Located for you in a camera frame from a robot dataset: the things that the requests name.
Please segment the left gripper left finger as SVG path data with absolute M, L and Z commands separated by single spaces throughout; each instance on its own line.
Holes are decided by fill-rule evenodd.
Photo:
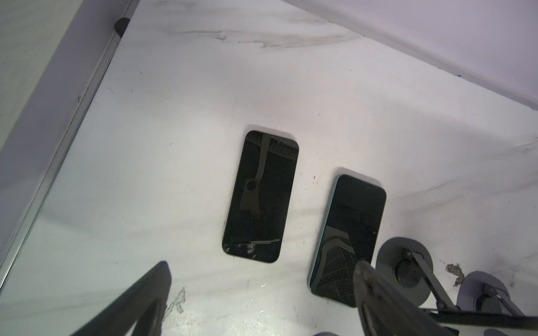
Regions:
M 161 261 L 75 335 L 160 335 L 172 276 Z

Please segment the black phone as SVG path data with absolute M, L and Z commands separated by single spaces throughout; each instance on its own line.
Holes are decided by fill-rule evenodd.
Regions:
M 356 308 L 354 270 L 372 261 L 386 200 L 376 184 L 336 177 L 308 276 L 312 294 Z
M 292 139 L 246 134 L 221 244 L 225 253 L 262 263 L 279 258 L 298 154 Z

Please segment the black stand back left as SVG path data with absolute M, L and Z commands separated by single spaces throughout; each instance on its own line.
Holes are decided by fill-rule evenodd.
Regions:
M 481 271 L 464 278 L 456 306 L 468 312 L 524 316 L 511 300 L 507 287 L 498 278 Z

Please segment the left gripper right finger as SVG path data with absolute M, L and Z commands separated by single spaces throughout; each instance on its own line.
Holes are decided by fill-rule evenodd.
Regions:
M 371 265 L 354 270 L 354 296 L 365 335 L 457 335 L 439 325 L 389 284 Z

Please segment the black round stand left middle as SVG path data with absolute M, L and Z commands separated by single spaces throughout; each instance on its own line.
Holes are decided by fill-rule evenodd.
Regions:
M 458 310 L 434 274 L 430 252 L 416 240 L 388 239 L 378 252 L 375 269 L 417 307 L 433 295 L 438 310 Z

